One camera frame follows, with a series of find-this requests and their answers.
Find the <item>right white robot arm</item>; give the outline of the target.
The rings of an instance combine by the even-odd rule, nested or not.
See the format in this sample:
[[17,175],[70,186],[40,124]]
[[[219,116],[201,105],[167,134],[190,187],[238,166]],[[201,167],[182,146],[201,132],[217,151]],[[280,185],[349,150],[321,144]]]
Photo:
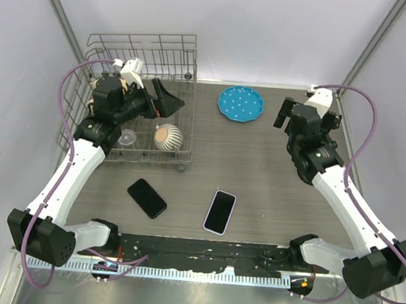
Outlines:
[[351,249],[323,241],[314,234],[290,242],[287,260],[296,271],[319,266],[341,276],[358,298],[377,295],[406,279],[406,240],[399,240],[369,208],[346,174],[337,144],[329,133],[342,117],[333,111],[319,116],[317,109],[283,100],[274,127],[284,128],[287,152],[299,178],[314,186],[339,218],[352,244]]

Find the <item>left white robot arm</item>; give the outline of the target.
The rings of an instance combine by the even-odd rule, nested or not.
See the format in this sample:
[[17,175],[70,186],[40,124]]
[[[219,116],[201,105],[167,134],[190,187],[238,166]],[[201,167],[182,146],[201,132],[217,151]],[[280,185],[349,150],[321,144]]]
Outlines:
[[92,91],[90,114],[71,134],[69,152],[47,186],[25,210],[7,217],[13,242],[23,257],[63,266],[75,252],[95,248],[104,257],[118,250],[118,226],[102,219],[80,225],[66,221],[80,191],[121,136],[121,126],[138,117],[168,118],[185,102],[154,78],[154,95],[119,74],[103,74]]

